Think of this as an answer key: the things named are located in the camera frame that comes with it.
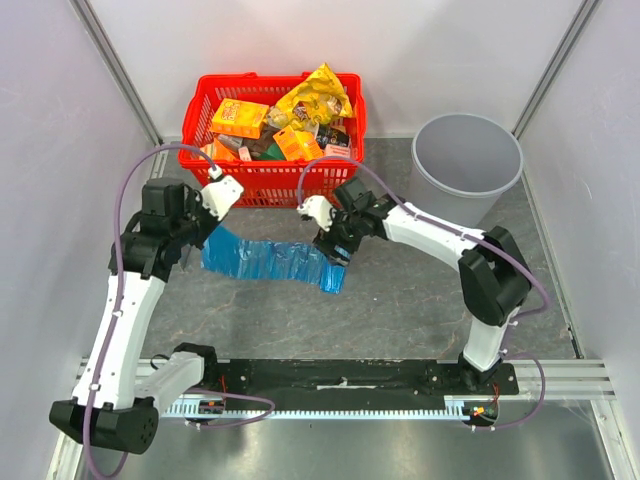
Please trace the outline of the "blue trash bag roll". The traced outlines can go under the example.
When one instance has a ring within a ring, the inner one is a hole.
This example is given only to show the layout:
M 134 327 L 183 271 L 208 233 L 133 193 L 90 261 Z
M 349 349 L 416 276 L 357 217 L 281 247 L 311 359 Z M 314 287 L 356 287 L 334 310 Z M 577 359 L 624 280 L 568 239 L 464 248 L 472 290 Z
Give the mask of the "blue trash bag roll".
M 293 280 L 339 294 L 346 268 L 331 265 L 315 247 L 302 242 L 248 240 L 217 227 L 204 243 L 201 267 L 238 280 Z

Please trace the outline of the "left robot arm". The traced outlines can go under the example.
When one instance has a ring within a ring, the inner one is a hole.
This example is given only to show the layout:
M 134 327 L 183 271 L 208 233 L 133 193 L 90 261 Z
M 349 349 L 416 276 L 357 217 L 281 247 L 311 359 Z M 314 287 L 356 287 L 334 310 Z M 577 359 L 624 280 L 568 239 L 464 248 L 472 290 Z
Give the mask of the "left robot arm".
M 185 246 L 198 248 L 220 224 L 224 210 L 213 188 L 196 190 L 175 179 L 152 179 L 142 188 L 142 208 L 120 230 L 109 263 L 103 319 L 80 381 L 68 400 L 51 406 L 52 425 L 74 441 L 142 454 L 159 417 L 180 395 L 201 393 L 220 380 L 210 346 L 182 343 L 141 384 L 137 362 L 151 315 Z

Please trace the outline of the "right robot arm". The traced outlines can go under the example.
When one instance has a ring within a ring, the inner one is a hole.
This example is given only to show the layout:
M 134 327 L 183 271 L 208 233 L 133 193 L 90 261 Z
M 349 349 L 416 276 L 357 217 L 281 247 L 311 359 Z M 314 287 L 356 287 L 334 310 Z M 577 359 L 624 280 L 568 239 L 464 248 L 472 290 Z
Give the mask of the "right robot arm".
M 463 227 L 416 209 L 392 194 L 376 196 L 354 177 L 337 187 L 332 204 L 313 195 L 298 206 L 314 221 L 314 246 L 330 263 L 346 266 L 366 237 L 410 246 L 451 267 L 460 279 L 463 301 L 472 316 L 466 345 L 458 358 L 458 381 L 467 392 L 483 392 L 501 364 L 501 346 L 510 320 L 532 288 L 528 267 L 511 234 Z

